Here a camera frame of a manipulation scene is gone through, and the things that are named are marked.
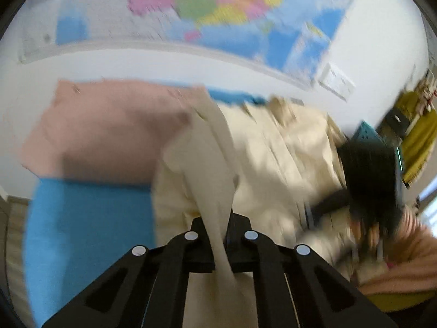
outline blue cloth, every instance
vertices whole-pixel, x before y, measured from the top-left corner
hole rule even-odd
[[[227,104],[265,100],[210,90]],[[36,327],[135,245],[155,247],[150,188],[40,179],[27,218],[23,262]]]

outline pink cloth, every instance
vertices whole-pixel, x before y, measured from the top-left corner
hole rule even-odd
[[[437,290],[437,238],[409,209],[385,249],[396,266],[360,286],[364,295]]]
[[[161,150],[204,97],[203,87],[60,81],[22,147],[22,164],[39,177],[148,184]]]

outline crumpled cloth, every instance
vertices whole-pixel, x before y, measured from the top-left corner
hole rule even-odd
[[[257,327],[252,277],[232,273],[223,246],[232,207],[277,244],[308,244],[328,262],[354,245],[347,221],[297,239],[305,202],[344,181],[335,150],[342,140],[326,114],[285,100],[193,107],[191,126],[165,149],[152,188],[157,244],[202,216],[214,254],[214,273],[190,275],[185,328]]]
[[[21,162],[38,177],[150,184],[162,149],[190,121],[204,87],[136,80],[61,80],[26,139]]]

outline cream cloth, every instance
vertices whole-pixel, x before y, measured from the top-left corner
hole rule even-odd
[[[306,227],[304,203],[341,186],[335,151],[342,136],[317,110],[273,99],[267,106],[194,106],[191,127],[168,146],[153,186],[157,244],[202,216],[214,254],[213,274],[191,274],[185,328],[256,327],[253,280],[234,275],[223,239],[230,210],[277,244],[296,244]],[[314,232],[309,243],[329,262],[351,245],[349,226]]]

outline wall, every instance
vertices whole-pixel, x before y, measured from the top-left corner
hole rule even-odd
[[[17,60],[20,13],[0,41],[0,184],[11,195],[31,197],[35,177],[23,169],[16,153],[48,106],[56,81],[141,78],[279,94],[331,114],[351,134],[361,119],[376,125],[398,92],[415,83],[428,64],[420,12],[411,0],[355,0],[321,64],[333,62],[356,84],[346,103],[316,85],[312,91],[246,67],[205,57],[147,50],[77,52],[28,65]]]

